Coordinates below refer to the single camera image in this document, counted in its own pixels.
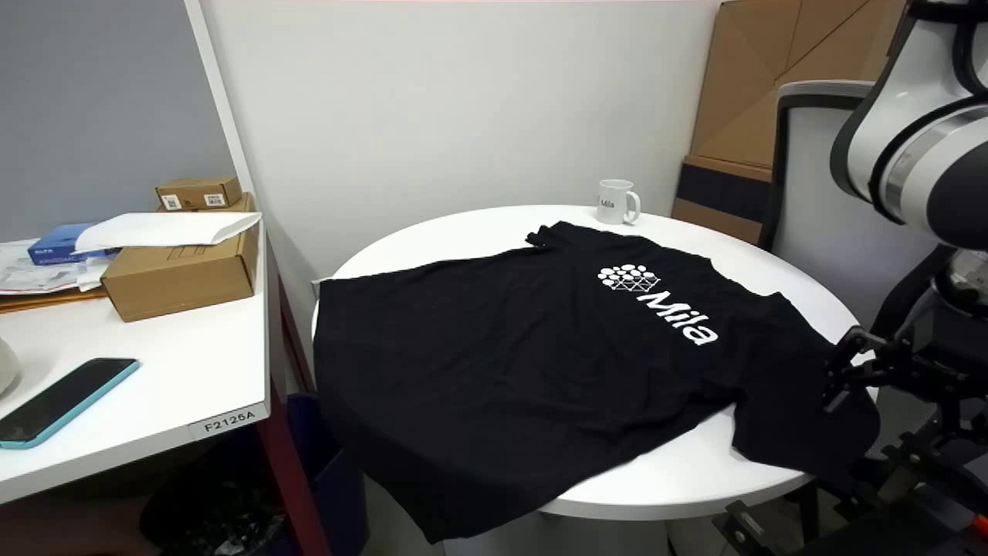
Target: gray wall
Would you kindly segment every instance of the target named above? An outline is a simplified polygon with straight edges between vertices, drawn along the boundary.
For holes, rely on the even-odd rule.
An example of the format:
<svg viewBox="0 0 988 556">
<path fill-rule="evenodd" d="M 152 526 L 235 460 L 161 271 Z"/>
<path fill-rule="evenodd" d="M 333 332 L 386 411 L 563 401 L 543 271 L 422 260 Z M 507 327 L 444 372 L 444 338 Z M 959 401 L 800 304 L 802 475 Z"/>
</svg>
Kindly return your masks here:
<svg viewBox="0 0 988 556">
<path fill-rule="evenodd" d="M 227 170 L 178 0 L 0 4 L 0 239 Z"/>
</svg>

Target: cardboard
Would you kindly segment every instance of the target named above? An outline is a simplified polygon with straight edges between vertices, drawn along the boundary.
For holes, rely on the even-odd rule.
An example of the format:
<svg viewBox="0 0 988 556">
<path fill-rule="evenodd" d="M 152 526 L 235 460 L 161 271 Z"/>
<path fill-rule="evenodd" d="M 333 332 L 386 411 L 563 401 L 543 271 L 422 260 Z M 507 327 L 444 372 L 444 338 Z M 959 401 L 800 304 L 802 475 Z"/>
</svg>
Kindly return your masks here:
<svg viewBox="0 0 988 556">
<path fill-rule="evenodd" d="M 685 163 L 768 181 L 789 80 L 874 80 L 906 0 L 728 0 L 708 52 Z"/>
<path fill-rule="evenodd" d="M 243 194 L 227 211 L 254 211 Z M 257 283 L 260 227 L 210 246 L 126 246 L 101 276 L 124 320 L 243 300 Z"/>
<path fill-rule="evenodd" d="M 164 181 L 158 193 L 158 211 L 226 211 L 242 204 L 242 181 L 235 177 L 219 178 L 178 178 Z"/>
</svg>

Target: cardboard box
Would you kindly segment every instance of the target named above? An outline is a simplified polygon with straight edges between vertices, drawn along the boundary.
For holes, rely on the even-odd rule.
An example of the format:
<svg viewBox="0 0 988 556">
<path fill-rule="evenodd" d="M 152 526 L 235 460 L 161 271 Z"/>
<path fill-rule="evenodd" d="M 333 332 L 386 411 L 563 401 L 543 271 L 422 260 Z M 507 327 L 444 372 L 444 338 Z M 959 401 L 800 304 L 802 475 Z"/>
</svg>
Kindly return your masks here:
<svg viewBox="0 0 988 556">
<path fill-rule="evenodd" d="M 226 211 L 254 211 L 254 197 Z M 126 246 L 101 287 L 124 320 L 243 300 L 257 283 L 257 241 L 260 227 L 207 246 Z"/>
<path fill-rule="evenodd" d="M 674 216 L 773 246 L 777 89 L 877 80 L 906 0 L 728 0 L 705 67 Z"/>
<path fill-rule="evenodd" d="M 242 181 L 222 178 L 178 178 L 154 190 L 161 211 L 226 211 L 242 202 Z"/>
</svg>

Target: white wall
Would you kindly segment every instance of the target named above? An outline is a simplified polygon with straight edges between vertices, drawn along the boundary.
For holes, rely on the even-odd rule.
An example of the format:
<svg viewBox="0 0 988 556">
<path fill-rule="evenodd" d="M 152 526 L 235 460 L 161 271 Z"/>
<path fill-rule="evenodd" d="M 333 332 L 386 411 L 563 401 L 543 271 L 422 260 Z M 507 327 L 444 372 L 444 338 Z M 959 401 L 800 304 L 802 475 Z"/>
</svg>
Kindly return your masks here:
<svg viewBox="0 0 988 556">
<path fill-rule="evenodd" d="M 0 239 L 227 170 L 183 0 L 0 4 Z"/>
<path fill-rule="evenodd" d="M 317 276 L 417 220 L 603 177 L 669 197 L 717 4 L 188 0 L 298 320 Z"/>
</svg>

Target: desk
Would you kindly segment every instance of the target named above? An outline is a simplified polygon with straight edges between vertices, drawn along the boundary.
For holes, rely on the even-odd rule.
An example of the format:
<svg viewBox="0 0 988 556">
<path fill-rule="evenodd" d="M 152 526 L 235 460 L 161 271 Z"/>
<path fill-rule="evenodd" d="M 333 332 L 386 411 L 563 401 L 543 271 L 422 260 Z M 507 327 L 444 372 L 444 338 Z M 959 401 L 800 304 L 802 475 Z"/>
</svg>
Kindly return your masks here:
<svg viewBox="0 0 988 556">
<path fill-rule="evenodd" d="M 413 270 L 436 260 L 493 256 L 528 246 L 528 231 L 559 220 L 642 234 L 664 246 L 708 256 L 720 276 L 752 293 L 784 293 L 831 344 L 856 325 L 856 316 L 831 290 L 760 246 L 646 214 L 632 227 L 603 227 L 594 208 L 498 208 L 428 220 L 365 246 L 333 277 Z M 677 441 L 574 485 L 545 504 L 543 513 L 613 523 L 689 520 L 721 513 L 732 502 L 764 504 L 806 483 L 802 474 L 745 460 L 732 451 L 732 435 L 732 411 L 720 411 Z"/>
<path fill-rule="evenodd" d="M 0 451 L 0 504 L 76 483 L 178 444 L 262 422 L 287 516 L 302 553 L 328 553 L 285 421 L 267 421 L 267 260 L 260 241 L 254 298 L 124 325 L 109 300 L 0 316 L 20 384 L 0 413 L 97 356 L 141 367 L 32 451 Z M 0 243 L 0 256 L 29 241 Z"/>
</svg>

